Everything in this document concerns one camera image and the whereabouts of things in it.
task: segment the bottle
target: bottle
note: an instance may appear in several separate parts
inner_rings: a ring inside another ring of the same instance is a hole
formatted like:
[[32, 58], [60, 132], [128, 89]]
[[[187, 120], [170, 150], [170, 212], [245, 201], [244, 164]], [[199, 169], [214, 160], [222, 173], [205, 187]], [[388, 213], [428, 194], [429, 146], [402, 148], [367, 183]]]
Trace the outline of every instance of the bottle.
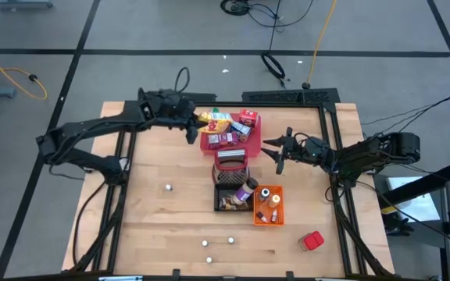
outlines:
[[232, 195], [232, 202], [237, 205], [242, 205], [246, 200], [248, 200], [249, 196], [257, 187], [258, 182], [253, 178], [249, 178], [246, 180], [246, 183], [243, 184], [234, 195]]

